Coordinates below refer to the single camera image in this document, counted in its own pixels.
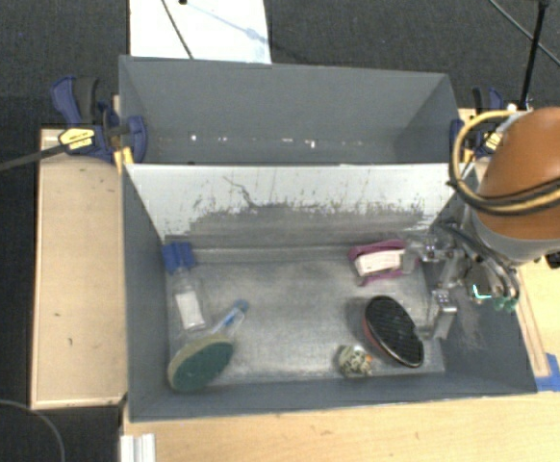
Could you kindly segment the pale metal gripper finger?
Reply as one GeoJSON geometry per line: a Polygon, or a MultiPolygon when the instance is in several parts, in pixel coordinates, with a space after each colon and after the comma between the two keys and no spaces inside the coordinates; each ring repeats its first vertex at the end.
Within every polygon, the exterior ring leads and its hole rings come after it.
{"type": "Polygon", "coordinates": [[[410,274],[421,263],[435,262],[438,259],[437,242],[436,237],[408,239],[401,257],[402,273],[410,274]]]}
{"type": "Polygon", "coordinates": [[[425,339],[445,340],[457,316],[458,306],[448,290],[434,290],[427,299],[426,322],[421,329],[425,339]]]}

